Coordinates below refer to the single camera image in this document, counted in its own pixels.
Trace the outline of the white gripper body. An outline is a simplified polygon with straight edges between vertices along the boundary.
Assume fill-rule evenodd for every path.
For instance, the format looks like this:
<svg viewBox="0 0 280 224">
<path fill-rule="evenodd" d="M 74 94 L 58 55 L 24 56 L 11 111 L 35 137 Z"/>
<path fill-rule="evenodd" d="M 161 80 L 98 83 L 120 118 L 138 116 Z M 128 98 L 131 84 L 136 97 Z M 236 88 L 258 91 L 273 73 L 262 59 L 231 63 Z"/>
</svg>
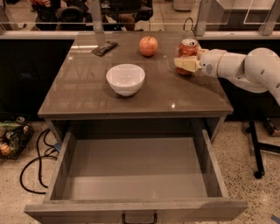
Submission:
<svg viewBox="0 0 280 224">
<path fill-rule="evenodd" d="M 200 57 L 201 72 L 209 77 L 219 77 L 219 66 L 225 50 L 213 49 L 205 52 Z"/>
</svg>

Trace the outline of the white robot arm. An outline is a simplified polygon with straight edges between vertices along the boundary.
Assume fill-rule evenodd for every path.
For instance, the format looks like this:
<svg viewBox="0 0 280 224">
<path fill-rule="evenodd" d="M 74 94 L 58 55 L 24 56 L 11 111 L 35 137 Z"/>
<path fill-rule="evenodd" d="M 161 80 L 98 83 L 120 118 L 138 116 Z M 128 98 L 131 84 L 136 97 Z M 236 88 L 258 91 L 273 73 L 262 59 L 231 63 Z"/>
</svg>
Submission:
<svg viewBox="0 0 280 224">
<path fill-rule="evenodd" d="M 280 58 L 268 48 L 256 48 L 248 54 L 221 49 L 199 49 L 197 56 L 174 59 L 178 68 L 206 76 L 223 78 L 251 93 L 269 91 L 280 104 Z"/>
</svg>

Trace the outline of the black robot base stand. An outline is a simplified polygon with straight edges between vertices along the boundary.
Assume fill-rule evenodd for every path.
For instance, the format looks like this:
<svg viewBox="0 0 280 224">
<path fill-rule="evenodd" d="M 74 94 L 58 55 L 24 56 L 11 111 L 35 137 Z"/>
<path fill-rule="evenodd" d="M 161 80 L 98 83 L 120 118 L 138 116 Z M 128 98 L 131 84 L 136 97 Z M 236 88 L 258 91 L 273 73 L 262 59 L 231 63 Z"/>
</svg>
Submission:
<svg viewBox="0 0 280 224">
<path fill-rule="evenodd" d="M 254 172 L 254 177 L 256 179 L 261 179 L 265 174 L 261 151 L 280 153 L 280 146 L 259 142 L 256 134 L 256 126 L 254 121 L 248 122 L 248 127 L 246 128 L 246 132 L 251 135 L 251 140 L 255 153 L 256 171 Z"/>
</svg>

